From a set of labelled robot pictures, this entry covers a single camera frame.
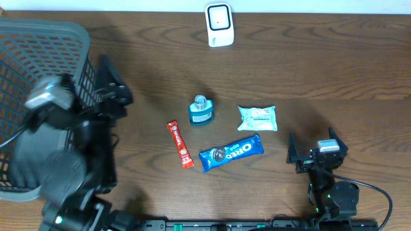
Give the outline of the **red Nescafe coffee stick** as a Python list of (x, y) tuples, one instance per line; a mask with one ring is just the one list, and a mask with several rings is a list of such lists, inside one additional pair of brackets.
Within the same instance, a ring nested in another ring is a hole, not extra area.
[(167, 125), (167, 129), (169, 130), (169, 132), (171, 133), (173, 140), (175, 142), (177, 151), (179, 153), (179, 157), (181, 159), (182, 162), (182, 167), (184, 169), (188, 169), (191, 168), (195, 165), (195, 163), (193, 162), (193, 159), (191, 158), (191, 155), (189, 154), (189, 151), (187, 149), (187, 146), (184, 142), (184, 139), (182, 138), (181, 134), (180, 134), (180, 130), (179, 130), (179, 126), (177, 121), (172, 121), (170, 123), (168, 123)]

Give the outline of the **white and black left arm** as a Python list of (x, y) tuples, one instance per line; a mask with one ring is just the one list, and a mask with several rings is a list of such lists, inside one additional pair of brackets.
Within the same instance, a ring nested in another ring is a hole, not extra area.
[(72, 75), (62, 74), (36, 84), (24, 104), (28, 131), (46, 124), (73, 135), (70, 150), (39, 148), (33, 155), (19, 153), (10, 163), (13, 183), (38, 188), (46, 201), (40, 230), (108, 230), (115, 220), (111, 203), (97, 194), (117, 184), (112, 128), (127, 116), (134, 98), (107, 55), (99, 57), (94, 92), (100, 102), (82, 107)]

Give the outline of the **blue Oreo cookie pack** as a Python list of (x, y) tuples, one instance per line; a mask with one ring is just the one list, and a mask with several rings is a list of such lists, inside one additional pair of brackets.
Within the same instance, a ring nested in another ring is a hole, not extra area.
[(233, 160), (264, 154), (264, 152), (260, 136), (255, 134), (226, 146), (200, 152), (198, 156), (203, 166), (203, 172), (206, 173)]

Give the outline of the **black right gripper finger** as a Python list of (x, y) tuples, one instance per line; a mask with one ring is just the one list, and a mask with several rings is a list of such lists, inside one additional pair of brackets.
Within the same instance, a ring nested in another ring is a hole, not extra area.
[(339, 136), (335, 133), (332, 127), (328, 128), (329, 138), (336, 140), (337, 144), (340, 147), (340, 151), (348, 152), (348, 147), (344, 144), (344, 142), (339, 138)]
[(295, 164), (298, 161), (297, 148), (295, 146), (295, 141), (293, 135), (289, 134), (289, 143), (288, 143), (288, 153), (286, 157), (287, 164)]

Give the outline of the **teal lidded small jar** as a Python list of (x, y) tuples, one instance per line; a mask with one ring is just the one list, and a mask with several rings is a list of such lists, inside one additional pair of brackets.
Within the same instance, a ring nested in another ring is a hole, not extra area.
[(192, 126), (202, 126), (214, 119), (214, 104), (203, 95), (197, 95), (188, 106), (189, 122)]

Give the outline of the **mint green wipes packet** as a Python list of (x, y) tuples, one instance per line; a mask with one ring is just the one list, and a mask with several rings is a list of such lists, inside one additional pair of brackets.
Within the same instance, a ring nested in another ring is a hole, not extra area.
[(266, 108), (238, 107), (242, 123), (238, 131), (277, 131), (275, 106)]

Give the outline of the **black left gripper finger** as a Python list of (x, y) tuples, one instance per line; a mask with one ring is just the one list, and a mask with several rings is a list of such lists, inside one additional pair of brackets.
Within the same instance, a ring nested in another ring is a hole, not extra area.
[(104, 101), (114, 100), (123, 106), (134, 102), (132, 91), (125, 84), (107, 55), (100, 55), (98, 57), (94, 92), (99, 94)]
[(62, 96), (66, 103), (74, 103), (78, 101), (75, 83), (72, 74), (64, 73), (61, 75), (62, 80), (60, 86), (62, 87)]

